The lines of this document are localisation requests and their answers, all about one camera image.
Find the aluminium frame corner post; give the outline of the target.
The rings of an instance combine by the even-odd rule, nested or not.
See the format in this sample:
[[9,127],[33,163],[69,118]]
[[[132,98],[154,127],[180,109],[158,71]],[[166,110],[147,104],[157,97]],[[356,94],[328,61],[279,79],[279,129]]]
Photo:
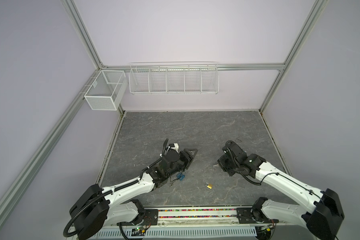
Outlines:
[[91,40],[91,37],[85,27],[85,24],[80,16],[79,10],[74,1],[71,0],[61,0],[61,3],[73,24],[82,44],[84,45],[85,50],[87,51],[93,65],[96,69],[101,70],[104,68],[102,61],[96,51],[96,48]]

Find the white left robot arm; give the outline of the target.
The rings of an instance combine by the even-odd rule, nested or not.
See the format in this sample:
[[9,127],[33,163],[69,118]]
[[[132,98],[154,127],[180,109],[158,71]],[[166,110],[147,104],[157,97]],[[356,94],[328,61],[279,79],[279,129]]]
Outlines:
[[198,149],[180,150],[177,143],[165,141],[159,159],[137,177],[109,187],[88,187],[69,210],[63,236],[87,240],[104,226],[142,223],[146,210],[136,197],[172,183],[172,176],[188,170],[197,153]]

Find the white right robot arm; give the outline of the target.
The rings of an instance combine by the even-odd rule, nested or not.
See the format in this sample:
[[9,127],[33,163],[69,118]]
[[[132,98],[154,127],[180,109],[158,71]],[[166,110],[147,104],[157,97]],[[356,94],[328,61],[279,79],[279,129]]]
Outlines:
[[345,214],[335,191],[323,191],[305,184],[259,155],[247,155],[234,141],[227,141],[222,150],[224,154],[218,164],[229,176],[239,174],[256,186],[268,184],[295,201],[291,205],[260,197],[250,211],[255,222],[284,221],[307,229],[320,240],[337,239]]

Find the white mesh box basket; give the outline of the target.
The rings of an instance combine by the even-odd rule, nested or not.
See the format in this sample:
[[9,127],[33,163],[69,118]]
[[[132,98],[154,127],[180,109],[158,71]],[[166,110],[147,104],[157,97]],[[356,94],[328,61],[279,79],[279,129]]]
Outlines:
[[117,111],[127,89],[124,71],[100,70],[84,97],[95,111]]

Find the brass padlock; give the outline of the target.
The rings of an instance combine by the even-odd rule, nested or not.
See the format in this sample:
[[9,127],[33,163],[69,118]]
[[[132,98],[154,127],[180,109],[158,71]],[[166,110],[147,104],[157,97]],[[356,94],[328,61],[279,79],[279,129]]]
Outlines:
[[213,185],[212,184],[209,184],[209,183],[206,183],[205,186],[208,188],[208,189],[212,189]]

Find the blue padlock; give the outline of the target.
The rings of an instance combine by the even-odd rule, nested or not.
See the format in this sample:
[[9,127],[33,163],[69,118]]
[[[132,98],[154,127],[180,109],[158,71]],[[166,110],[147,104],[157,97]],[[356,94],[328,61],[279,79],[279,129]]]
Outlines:
[[176,176],[177,180],[182,181],[185,178],[185,173],[178,173]]

